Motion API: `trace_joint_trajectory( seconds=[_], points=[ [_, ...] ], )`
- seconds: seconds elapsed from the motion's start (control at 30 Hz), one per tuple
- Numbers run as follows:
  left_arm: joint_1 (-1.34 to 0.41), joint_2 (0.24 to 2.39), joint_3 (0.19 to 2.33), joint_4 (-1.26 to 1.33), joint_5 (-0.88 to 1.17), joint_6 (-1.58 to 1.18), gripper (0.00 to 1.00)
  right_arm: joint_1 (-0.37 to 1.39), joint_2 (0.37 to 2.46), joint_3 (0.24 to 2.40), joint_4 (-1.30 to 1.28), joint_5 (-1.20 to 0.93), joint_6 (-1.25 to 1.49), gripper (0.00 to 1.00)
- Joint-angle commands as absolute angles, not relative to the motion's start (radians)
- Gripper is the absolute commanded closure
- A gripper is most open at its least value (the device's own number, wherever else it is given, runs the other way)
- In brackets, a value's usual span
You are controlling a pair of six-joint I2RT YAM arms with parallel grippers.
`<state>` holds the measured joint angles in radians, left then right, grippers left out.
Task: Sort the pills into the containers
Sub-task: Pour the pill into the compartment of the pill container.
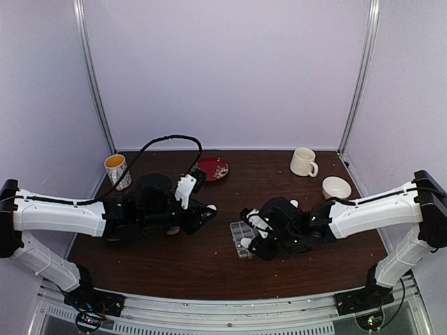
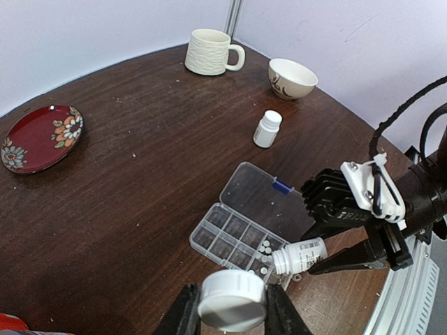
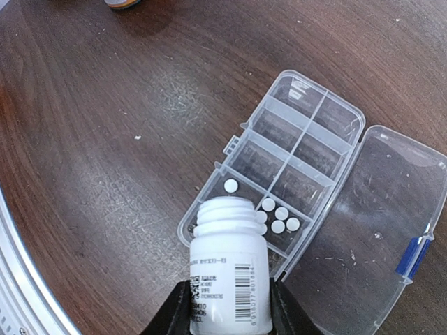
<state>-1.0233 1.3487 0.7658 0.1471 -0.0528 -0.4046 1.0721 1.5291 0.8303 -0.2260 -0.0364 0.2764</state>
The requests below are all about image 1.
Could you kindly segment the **grey lid pill bottle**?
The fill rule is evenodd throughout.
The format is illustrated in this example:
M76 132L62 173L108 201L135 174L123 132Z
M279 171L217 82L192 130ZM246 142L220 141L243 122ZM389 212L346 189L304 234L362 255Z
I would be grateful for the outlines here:
M180 232L181 228L179 226L171 227L166 233L168 235L176 235Z

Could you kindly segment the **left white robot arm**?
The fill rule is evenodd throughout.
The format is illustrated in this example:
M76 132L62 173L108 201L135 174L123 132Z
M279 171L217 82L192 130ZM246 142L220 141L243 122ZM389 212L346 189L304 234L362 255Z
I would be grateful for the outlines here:
M200 180L187 174L176 186L162 174L137 180L132 193L104 200L46 198L21 189L9 179L1 189L1 257L17 260L52 281L86 310L101 302L89 272L62 259L40 243L33 230L74 232L109 240L143 238L179 227L188 235L214 218L217 208L191 198Z

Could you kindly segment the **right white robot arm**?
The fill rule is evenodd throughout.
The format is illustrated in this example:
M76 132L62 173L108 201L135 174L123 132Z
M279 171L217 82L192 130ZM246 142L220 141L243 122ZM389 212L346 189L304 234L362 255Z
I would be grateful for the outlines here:
M355 200L332 197L303 211L295 200L276 197L259 210L245 208L241 219L258 231L240 244L263 260L281 250L306 253L316 245L360 232L409 224L410 231L385 259L373 265L365 288L358 293L362 307L372 308L428 253L446 247L446 192L425 170L391 191Z

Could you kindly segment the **clear plastic pill organizer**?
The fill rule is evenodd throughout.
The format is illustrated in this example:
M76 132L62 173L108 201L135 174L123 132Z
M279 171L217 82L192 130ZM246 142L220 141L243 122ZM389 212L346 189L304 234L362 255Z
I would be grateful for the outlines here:
M239 258L251 259L253 254L242 245L242 240L252 240L253 238L257 237L259 233L247 225L244 221L233 222L229 225L229 227Z

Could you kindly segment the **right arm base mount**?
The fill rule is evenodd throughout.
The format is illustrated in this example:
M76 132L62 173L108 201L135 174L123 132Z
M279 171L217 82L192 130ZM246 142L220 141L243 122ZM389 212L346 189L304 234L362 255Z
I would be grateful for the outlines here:
M363 288L334 295L339 315L358 313L394 302L393 289L377 284L375 279L376 268L377 264L368 270Z

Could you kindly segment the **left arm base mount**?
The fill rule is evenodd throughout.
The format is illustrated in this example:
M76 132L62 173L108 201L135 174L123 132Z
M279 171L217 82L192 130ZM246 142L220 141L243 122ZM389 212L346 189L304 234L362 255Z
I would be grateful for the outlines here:
M125 296L95 289L89 270L82 265L76 265L76 268L80 274L80 285L70 292L62 291L64 303L80 311L119 317Z

